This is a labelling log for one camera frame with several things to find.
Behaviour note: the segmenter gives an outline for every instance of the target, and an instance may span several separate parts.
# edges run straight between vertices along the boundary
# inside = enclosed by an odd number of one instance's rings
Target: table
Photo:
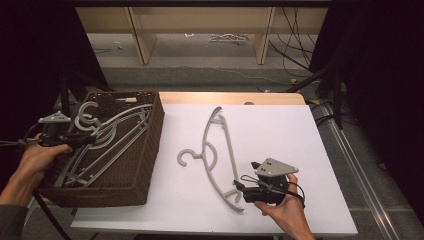
[[[212,187],[201,160],[188,156],[184,158],[186,167],[177,163],[180,150],[200,151],[209,116],[216,106],[221,106],[239,176],[254,176],[250,162],[262,162],[267,157],[296,166],[300,169],[297,176],[306,194],[305,214],[312,232],[316,236],[357,234],[309,107],[301,95],[161,92],[160,96],[165,120],[147,204],[79,209],[72,227],[134,233],[282,235],[271,218],[263,217],[243,198],[237,204],[244,208],[242,213],[230,209]],[[245,102],[255,105],[240,105]],[[233,186],[232,175],[228,175],[229,159],[225,151],[220,151],[227,147],[220,140],[222,135],[219,126],[213,126],[208,141],[218,151],[218,163],[212,175],[220,188],[225,189]]]

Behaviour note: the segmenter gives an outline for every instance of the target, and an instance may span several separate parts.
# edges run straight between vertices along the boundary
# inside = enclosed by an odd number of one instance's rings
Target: person's right hand
[[[289,182],[297,184],[297,177],[287,174]],[[288,190],[297,193],[297,186],[289,184]],[[277,206],[256,201],[255,206],[262,211],[263,216],[270,216],[284,232],[297,240],[315,239],[309,229],[299,198],[286,194],[284,200]]]

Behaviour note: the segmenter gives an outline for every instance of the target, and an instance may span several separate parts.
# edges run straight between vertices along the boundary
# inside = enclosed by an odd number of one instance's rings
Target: hand
[[[297,184],[297,177],[287,174],[289,182]],[[297,193],[297,186],[289,184],[289,191]],[[264,202],[255,202],[255,206],[262,211],[263,216],[270,216],[284,232],[297,240],[315,239],[309,229],[299,198],[286,194],[284,200],[277,206]]]
[[[71,152],[72,148],[66,144],[54,147],[42,147],[36,142],[30,143],[22,156],[16,173],[34,176],[39,182],[43,179],[44,172],[53,165],[53,160],[56,156]]]
[[[70,152],[72,148],[66,144],[54,147],[42,147],[36,142],[28,144],[18,169],[0,195],[0,204],[26,207],[32,191],[43,179],[45,171],[53,165],[55,157]]]

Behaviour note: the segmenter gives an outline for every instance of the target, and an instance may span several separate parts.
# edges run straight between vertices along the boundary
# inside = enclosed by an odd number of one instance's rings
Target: floor
[[[284,51],[285,45],[279,37],[287,42],[289,35],[271,38],[271,42]],[[303,48],[313,51],[316,36],[300,37]],[[310,75],[298,64],[286,58],[283,60],[271,46],[268,47],[265,64],[258,65],[250,36],[236,44],[211,42],[211,35],[206,34],[159,35],[148,65],[139,64],[132,37],[129,35],[90,34],[89,39],[110,87],[116,90],[281,92],[292,86],[293,82]],[[293,39],[290,45],[300,47]],[[301,65],[308,64],[302,52],[297,49],[287,48],[286,54]],[[315,100],[314,91],[318,84],[312,83],[300,93],[306,100]],[[315,119],[328,115],[331,111],[331,99],[321,99],[321,103],[310,105]],[[318,120],[317,125],[359,234],[354,237],[325,239],[390,239],[379,228],[379,221],[373,216],[373,209],[369,207],[361,185],[352,173],[349,154],[346,155],[346,151],[341,148],[340,138],[337,137],[340,135],[345,136],[351,148],[350,155],[353,154],[354,160],[365,174],[361,179],[368,180],[377,200],[389,216],[397,235],[392,239],[424,239],[423,226],[396,183],[388,172],[377,165],[379,157],[362,132],[360,123],[355,121],[350,112],[347,99],[343,100],[342,111],[345,113],[342,117],[342,131],[334,127],[332,120]],[[136,236],[126,233],[101,233],[94,236],[92,232],[81,232],[69,227],[72,222],[71,209],[50,207],[73,239],[177,239],[177,236]],[[59,237],[36,206],[24,229],[24,239]],[[184,236],[179,236],[178,239],[180,238],[190,239]]]

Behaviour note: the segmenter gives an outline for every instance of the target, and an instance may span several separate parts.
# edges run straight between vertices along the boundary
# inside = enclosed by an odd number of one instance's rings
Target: metal rail
[[[326,115],[333,114],[331,108],[322,108],[322,111]],[[330,128],[337,140],[337,143],[340,146],[340,149],[343,152],[346,162],[348,163],[349,168],[352,171],[352,174],[355,177],[355,180],[362,194],[364,195],[365,201],[367,202],[368,207],[371,210],[371,213],[374,216],[374,219],[377,222],[377,225],[380,228],[384,239],[400,239],[390,216],[388,215],[386,209],[374,191],[374,188],[368,180],[368,177],[366,176],[361,164],[359,163],[358,158],[350,146],[343,130],[339,129],[333,119],[330,120]]]

